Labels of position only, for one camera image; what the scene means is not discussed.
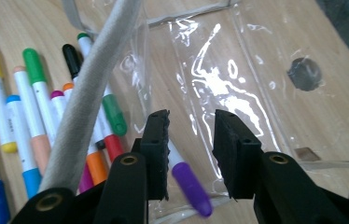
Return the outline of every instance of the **purple marker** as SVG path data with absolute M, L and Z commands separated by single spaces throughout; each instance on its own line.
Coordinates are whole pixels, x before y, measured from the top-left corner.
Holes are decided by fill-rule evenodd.
M 80 193 L 83 193 L 91 188 L 93 188 L 92 176 L 87 163 L 85 163 L 84 171 L 82 172 L 81 181 L 79 182 L 78 189 Z
M 210 203 L 209 196 L 204 191 L 196 175 L 192 172 L 189 165 L 184 162 L 174 143 L 169 139 L 169 167 L 172 169 L 172 176 L 177 184 L 183 190 L 188 202 L 203 217 L 210 217 L 213 212 L 213 206 Z

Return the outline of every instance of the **wooden surface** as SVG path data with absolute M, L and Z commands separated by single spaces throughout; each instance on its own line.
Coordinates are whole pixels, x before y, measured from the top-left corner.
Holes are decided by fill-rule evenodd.
M 151 0 L 147 6 L 150 15 L 155 15 L 151 13 L 154 7 L 160 7 Z M 61 48 L 65 43 L 76 46 L 78 33 L 65 17 L 60 1 L 0 1 L 0 62 L 7 93 L 17 93 L 12 69 L 23 65 L 21 53 L 25 48 L 40 53 L 51 89 L 60 90 L 70 81 Z M 205 46 L 201 65 L 206 73 L 192 69 Z M 243 1 L 230 10 L 153 27 L 149 47 L 151 111 L 171 110 L 171 139 L 213 198 L 225 198 L 219 196 L 225 191 L 222 184 L 212 184 L 219 176 L 209 152 L 216 105 L 237 112 L 259 134 L 264 150 L 294 155 L 293 149 L 310 147 L 322 160 L 349 161 L 349 50 L 314 2 Z M 299 57 L 309 57 L 320 65 L 325 84 L 316 91 L 302 92 L 291 86 L 286 71 Z M 215 67 L 216 79 L 212 78 Z M 132 100 L 126 100 L 120 78 L 111 81 L 119 99 L 125 99 L 121 106 L 129 119 L 133 106 L 123 102 Z M 221 105 L 217 99 L 226 103 Z M 122 138 L 122 142 L 130 150 L 133 135 Z M 11 214 L 15 215 L 27 200 L 16 153 L 0 151 L 0 174 Z M 311 176 L 334 192 L 343 196 L 349 193 L 349 171 L 313 172 Z M 184 198 L 171 177 L 169 185 L 175 195 L 170 200 L 174 205 L 168 202 L 162 206 L 167 208 L 163 212 L 170 213 L 178 211 L 174 207 L 182 205 Z M 230 201 L 216 208 L 208 219 L 194 216 L 183 222 L 257 221 L 251 202 Z

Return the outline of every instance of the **brass screw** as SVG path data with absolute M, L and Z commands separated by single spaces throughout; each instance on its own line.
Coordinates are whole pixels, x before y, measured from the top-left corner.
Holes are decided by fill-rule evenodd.
M 38 201 L 35 209 L 39 212 L 47 212 L 61 204 L 63 196 L 58 193 L 50 193 Z
M 281 155 L 271 155 L 270 156 L 270 160 L 273 161 L 273 162 L 276 162 L 278 164 L 286 164 L 288 163 L 288 159 L 286 157 L 283 157 Z
M 134 156 L 126 156 L 121 159 L 121 163 L 124 165 L 132 165 L 137 163 L 137 158 Z

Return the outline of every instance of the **green marker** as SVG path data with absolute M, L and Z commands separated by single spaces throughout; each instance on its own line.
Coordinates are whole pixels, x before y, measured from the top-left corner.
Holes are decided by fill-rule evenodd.
M 87 34 L 79 34 L 77 39 L 82 56 L 85 59 L 90 53 L 92 41 Z M 117 97 L 111 91 L 109 83 L 105 86 L 105 94 L 102 99 L 102 104 L 105 110 L 105 116 L 110 123 L 113 133 L 119 136 L 124 135 L 127 132 L 128 127 L 125 118 L 123 117 L 122 110 L 119 107 Z
M 58 118 L 52 113 L 47 79 L 44 75 L 43 66 L 41 65 L 38 53 L 34 49 L 25 49 L 23 51 L 23 60 L 26 64 L 26 70 L 30 84 L 35 93 L 38 107 L 40 108 L 41 117 L 46 128 L 49 143 L 53 146 L 56 132 L 58 130 Z

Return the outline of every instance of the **clear plastic bag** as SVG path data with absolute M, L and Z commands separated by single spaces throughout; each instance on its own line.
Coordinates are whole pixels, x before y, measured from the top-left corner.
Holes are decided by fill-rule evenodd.
M 237 2 L 145 1 L 149 31 L 145 24 L 135 29 L 140 33 L 111 77 L 129 114 L 124 142 L 130 146 L 142 133 L 149 112 L 169 109 L 172 141 L 220 206 L 230 201 L 212 154 L 215 111 L 223 109 L 264 151 L 293 156 L 317 185 L 348 197 L 348 48 L 315 2 Z M 301 79 L 292 77 L 297 73 Z M 168 190 L 169 202 L 150 202 L 151 222 L 195 214 L 170 175 Z

